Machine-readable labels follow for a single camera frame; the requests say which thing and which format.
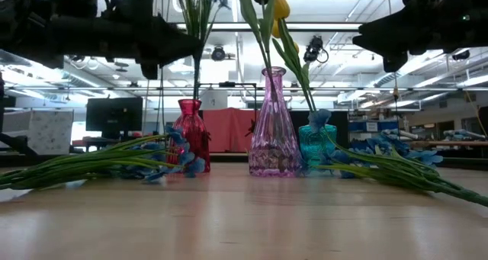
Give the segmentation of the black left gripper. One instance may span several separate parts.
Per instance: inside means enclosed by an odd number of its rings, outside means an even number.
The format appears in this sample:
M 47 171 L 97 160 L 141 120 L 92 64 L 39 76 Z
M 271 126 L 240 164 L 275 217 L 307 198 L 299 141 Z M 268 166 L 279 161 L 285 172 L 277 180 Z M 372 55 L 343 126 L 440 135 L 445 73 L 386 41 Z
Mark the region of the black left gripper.
M 49 0 L 50 68 L 65 55 L 135 59 L 146 79 L 158 69 L 192 56 L 201 47 L 196 37 L 153 16 L 153 0 Z

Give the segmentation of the black monitor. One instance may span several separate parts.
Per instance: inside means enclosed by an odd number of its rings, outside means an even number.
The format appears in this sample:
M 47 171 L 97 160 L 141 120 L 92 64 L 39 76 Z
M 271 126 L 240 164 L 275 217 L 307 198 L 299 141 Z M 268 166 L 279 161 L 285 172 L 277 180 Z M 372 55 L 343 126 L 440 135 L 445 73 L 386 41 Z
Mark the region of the black monitor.
M 142 98 L 91 98 L 86 105 L 86 131 L 101 132 L 107 139 L 142 130 Z

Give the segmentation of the pink glass vase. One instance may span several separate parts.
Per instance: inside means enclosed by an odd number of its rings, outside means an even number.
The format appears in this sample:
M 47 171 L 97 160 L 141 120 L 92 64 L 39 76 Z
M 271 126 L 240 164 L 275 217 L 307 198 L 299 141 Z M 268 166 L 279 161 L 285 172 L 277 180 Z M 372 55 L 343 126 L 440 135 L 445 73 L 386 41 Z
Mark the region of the pink glass vase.
M 263 69 L 265 96 L 252 135 L 249 174 L 257 177 L 294 178 L 301 170 L 300 150 L 283 96 L 286 69 Z

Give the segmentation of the teal glass vase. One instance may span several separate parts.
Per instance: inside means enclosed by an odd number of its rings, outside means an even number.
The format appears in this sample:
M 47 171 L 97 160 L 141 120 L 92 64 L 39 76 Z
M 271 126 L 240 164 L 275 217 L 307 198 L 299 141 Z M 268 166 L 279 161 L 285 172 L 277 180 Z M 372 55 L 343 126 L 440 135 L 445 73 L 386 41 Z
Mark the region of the teal glass vase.
M 298 129 L 300 152 L 305 163 L 310 167 L 319 165 L 323 156 L 328 157 L 336 150 L 337 128 L 325 125 L 319 132 L 314 133 L 309 125 Z

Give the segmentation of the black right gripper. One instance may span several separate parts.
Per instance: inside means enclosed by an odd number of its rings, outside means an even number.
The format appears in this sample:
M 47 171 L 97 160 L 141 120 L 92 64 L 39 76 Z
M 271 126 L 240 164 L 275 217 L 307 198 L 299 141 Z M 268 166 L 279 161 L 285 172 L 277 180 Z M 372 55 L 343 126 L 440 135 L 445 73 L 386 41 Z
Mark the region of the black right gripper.
M 361 25 L 352 43 L 383 58 L 385 72 L 408 61 L 408 31 L 427 27 L 441 48 L 488 47 L 488 0 L 403 0 L 406 8 Z

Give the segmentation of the white board panel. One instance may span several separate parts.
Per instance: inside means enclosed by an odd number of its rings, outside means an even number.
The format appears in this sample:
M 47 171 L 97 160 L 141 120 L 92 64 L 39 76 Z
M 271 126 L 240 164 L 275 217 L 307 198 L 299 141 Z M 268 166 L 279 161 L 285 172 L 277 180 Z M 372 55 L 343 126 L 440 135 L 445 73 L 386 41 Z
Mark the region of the white board panel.
M 27 145 L 40 156 L 67 155 L 73 116 L 72 111 L 32 111 Z

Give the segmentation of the green artificial flower stems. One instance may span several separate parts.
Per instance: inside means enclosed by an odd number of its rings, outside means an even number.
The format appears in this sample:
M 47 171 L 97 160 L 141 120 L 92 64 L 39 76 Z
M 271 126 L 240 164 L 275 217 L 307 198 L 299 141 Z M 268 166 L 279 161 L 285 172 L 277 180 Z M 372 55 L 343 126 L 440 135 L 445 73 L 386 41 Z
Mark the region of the green artificial flower stems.
M 295 75 L 298 84 L 300 85 L 303 95 L 305 97 L 306 103 L 311 111 L 316 111 L 316 105 L 311 95 L 310 90 L 310 79 L 309 79 L 309 63 L 304 66 L 301 64 L 299 52 L 300 49 L 298 45 L 291 40 L 289 43 L 282 41 L 284 47 L 284 58 L 285 65 L 290 71 Z

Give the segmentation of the blue artificial flower bunch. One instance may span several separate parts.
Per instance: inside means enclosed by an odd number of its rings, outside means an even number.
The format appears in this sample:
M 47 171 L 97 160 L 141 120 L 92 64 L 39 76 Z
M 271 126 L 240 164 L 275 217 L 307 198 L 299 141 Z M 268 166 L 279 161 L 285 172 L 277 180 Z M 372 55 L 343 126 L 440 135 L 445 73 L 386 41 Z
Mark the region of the blue artificial flower bunch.
M 140 180 L 157 184 L 166 175 L 194 177 L 207 161 L 191 149 L 182 130 L 167 127 L 163 135 L 145 136 L 83 154 L 60 156 L 0 173 L 0 190 L 40 190 L 101 178 Z
M 192 55 L 194 60 L 193 99 L 196 100 L 205 44 L 219 10 L 229 8 L 229 6 L 227 0 L 178 0 L 178 3 L 182 9 L 187 35 L 198 39 L 201 44 Z
M 488 197 L 444 179 L 437 170 L 419 160 L 401 156 L 393 144 L 384 148 L 376 145 L 370 152 L 346 149 L 338 143 L 333 145 L 335 150 L 324 152 L 325 160 L 316 165 L 316 169 L 348 172 L 381 184 L 443 193 L 488 207 Z

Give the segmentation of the black partition panel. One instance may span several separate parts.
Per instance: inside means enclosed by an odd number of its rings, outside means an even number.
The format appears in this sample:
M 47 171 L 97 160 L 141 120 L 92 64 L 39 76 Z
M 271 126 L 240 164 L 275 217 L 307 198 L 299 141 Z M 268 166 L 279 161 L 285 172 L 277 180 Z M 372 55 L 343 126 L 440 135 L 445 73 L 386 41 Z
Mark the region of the black partition panel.
M 332 152 L 335 149 L 334 144 L 329 140 L 332 138 L 340 146 L 348 148 L 348 114 L 344 111 L 319 110 L 321 116 L 327 116 L 327 122 L 324 126 L 323 134 L 323 152 Z

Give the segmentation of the red glass vase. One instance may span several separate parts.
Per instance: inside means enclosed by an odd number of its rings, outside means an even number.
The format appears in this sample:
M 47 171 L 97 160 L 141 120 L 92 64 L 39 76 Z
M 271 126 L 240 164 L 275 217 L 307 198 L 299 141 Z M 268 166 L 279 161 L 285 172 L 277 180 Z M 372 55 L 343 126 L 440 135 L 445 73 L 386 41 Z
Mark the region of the red glass vase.
M 169 156 L 167 160 L 180 165 L 182 173 L 193 178 L 210 171 L 210 136 L 199 115 L 201 101 L 181 99 L 178 104 L 181 115 L 171 127 L 165 128 L 175 152 L 175 156 Z

